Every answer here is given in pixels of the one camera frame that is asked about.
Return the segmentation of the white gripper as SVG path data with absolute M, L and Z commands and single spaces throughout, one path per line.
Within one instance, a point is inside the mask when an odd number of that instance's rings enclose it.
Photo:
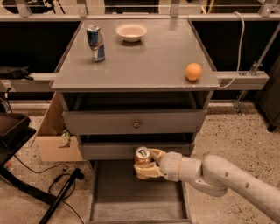
M 177 152 L 167 152 L 163 150 L 150 148 L 150 154 L 155 162 L 149 164 L 135 164 L 136 175 L 141 179 L 163 177 L 169 181 L 179 181 L 179 167 L 182 155 Z

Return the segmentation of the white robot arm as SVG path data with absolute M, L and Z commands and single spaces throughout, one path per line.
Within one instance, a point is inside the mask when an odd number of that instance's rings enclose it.
M 134 169 L 140 179 L 163 177 L 169 181 L 186 182 L 214 197 L 221 197 L 230 189 L 275 223 L 280 223 L 280 190 L 223 157 L 208 155 L 197 159 L 174 151 L 140 147 L 136 149 L 134 159 Z

